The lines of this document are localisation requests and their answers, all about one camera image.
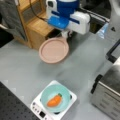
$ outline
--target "food item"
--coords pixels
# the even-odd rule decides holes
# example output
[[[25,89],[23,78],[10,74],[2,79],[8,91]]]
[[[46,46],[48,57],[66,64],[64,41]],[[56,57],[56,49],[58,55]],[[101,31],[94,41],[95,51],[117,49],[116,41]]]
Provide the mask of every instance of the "food item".
[[[62,101],[62,95],[59,93],[54,98],[52,98],[51,100],[48,101],[47,106],[48,107],[56,107],[60,104],[61,101]]]

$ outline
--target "wire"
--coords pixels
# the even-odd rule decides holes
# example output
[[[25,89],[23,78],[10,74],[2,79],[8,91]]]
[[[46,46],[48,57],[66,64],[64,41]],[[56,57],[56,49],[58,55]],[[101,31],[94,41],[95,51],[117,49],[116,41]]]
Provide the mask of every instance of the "wire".
[[[103,18],[103,17],[101,17],[101,16],[99,16],[99,15],[97,15],[97,14],[91,13],[91,12],[85,10],[85,9],[79,8],[78,11],[82,11],[82,12],[84,12],[84,13],[88,13],[91,18],[92,18],[91,15],[95,15],[95,16],[101,18],[105,23],[109,23],[105,18]]]
[[[39,17],[39,16],[35,13],[35,11],[33,10],[33,7],[32,7],[31,0],[29,0],[29,3],[30,3],[30,8],[31,8],[33,14],[34,14],[37,18],[39,18],[40,20],[43,20],[43,21],[47,22],[48,19],[46,19],[46,18],[42,18],[42,17]]]

